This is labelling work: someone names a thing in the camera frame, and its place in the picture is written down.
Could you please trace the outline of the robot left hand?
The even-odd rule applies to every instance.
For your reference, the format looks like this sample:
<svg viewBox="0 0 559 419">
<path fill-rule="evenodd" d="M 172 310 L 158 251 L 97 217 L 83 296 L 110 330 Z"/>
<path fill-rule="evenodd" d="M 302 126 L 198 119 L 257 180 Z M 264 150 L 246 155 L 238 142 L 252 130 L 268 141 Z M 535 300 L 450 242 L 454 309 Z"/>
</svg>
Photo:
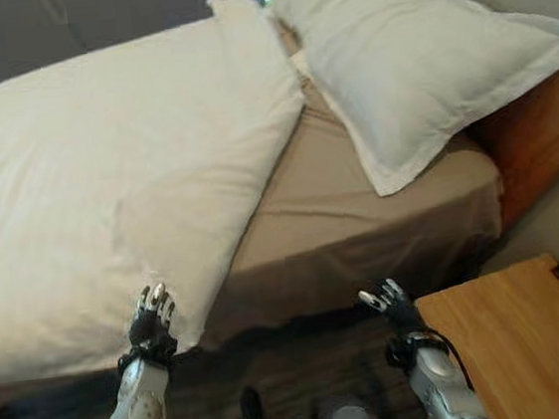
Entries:
<svg viewBox="0 0 559 419">
<path fill-rule="evenodd" d="M 178 346 L 170 332 L 175 308 L 163 283 L 141 291 L 128 332 L 131 351 L 136 356 L 158 364 L 169 363 Z"/>
</svg>

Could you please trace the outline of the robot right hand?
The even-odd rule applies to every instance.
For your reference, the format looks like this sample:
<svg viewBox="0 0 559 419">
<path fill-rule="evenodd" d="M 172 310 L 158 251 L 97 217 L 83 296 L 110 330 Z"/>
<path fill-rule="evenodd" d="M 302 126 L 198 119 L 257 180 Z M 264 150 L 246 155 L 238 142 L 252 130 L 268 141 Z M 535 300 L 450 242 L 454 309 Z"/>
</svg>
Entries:
<svg viewBox="0 0 559 419">
<path fill-rule="evenodd" d="M 425 321 L 401 286 L 391 278 L 380 281 L 377 286 L 374 292 L 360 290 L 359 299 L 379 312 L 398 337 L 425 331 Z"/>
</svg>

